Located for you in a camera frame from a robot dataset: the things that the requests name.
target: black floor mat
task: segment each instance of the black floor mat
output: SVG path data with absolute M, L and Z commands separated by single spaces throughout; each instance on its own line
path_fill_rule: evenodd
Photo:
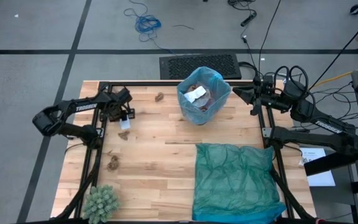
M 207 66 L 219 72 L 224 79 L 241 79 L 235 54 L 160 57 L 160 79 L 182 80 L 202 66 Z

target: green cactus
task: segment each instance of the green cactus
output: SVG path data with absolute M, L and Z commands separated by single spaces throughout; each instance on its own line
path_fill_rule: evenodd
M 118 207 L 118 197 L 111 186 L 92 187 L 86 196 L 83 218 L 89 218 L 89 224 L 106 223 Z

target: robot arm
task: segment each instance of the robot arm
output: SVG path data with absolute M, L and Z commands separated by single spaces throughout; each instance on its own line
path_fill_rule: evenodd
M 92 98 L 62 101 L 56 105 L 49 106 L 39 112 L 32 122 L 44 136 L 54 136 L 61 134 L 64 136 L 76 136 L 85 145 L 99 147 L 99 133 L 92 125 L 77 126 L 66 123 L 67 118 L 73 113 L 100 109 L 100 119 L 110 121 L 126 120 L 127 116 L 132 119 L 135 111 L 130 109 L 129 102 L 132 100 L 127 88 L 121 89 L 117 93 L 107 93 L 102 88 L 98 94 Z
M 240 96 L 247 104 L 254 108 L 251 115 L 257 115 L 262 106 L 280 110 L 282 113 L 290 111 L 291 118 L 301 123 L 313 123 L 332 132 L 331 135 L 301 133 L 290 131 L 283 127 L 264 129 L 264 137 L 269 138 L 272 144 L 281 147 L 288 143 L 314 144 L 328 146 L 341 154 L 351 155 L 358 151 L 358 136 L 356 127 L 342 122 L 330 115 L 319 111 L 315 104 L 310 103 L 303 96 L 301 83 L 287 82 L 281 93 L 277 90 L 272 76 L 266 76 L 262 81 L 255 77 L 252 84 L 233 88 L 233 92 Z

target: wooden tabletop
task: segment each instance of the wooden tabletop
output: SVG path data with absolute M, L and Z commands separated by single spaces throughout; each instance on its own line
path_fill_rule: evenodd
M 94 96 L 98 85 L 99 81 L 84 81 L 79 97 Z M 277 83 L 279 88 L 282 85 L 282 82 Z M 212 121 L 197 126 L 183 117 L 175 86 L 129 86 L 128 89 L 133 97 L 130 105 L 136 110 L 136 118 L 131 120 L 127 141 L 117 135 L 123 132 L 118 123 L 107 124 L 99 171 L 98 185 L 112 185 L 122 203 L 111 220 L 191 220 L 195 144 L 263 148 L 258 116 L 251 116 L 252 107 L 233 92 Z M 164 98 L 155 102 L 158 92 L 162 92 Z M 91 124 L 92 115 L 93 110 L 77 113 L 74 124 Z M 273 115 L 277 126 L 293 126 L 289 113 L 273 110 Z M 68 147 L 78 143 L 81 141 L 69 141 Z M 85 146 L 76 146 L 66 153 L 51 217 L 61 213 L 76 194 L 85 151 Z M 108 171 L 107 164 L 112 155 L 119 157 L 120 166 L 115 171 Z M 282 156 L 289 189 L 306 211 L 315 216 L 306 173 L 298 165 L 300 153 L 283 148 Z

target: blue cloth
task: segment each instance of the blue cloth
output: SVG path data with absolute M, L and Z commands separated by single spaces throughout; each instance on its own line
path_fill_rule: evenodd
M 273 147 L 196 146 L 193 220 L 268 224 L 285 210 L 269 173 Z

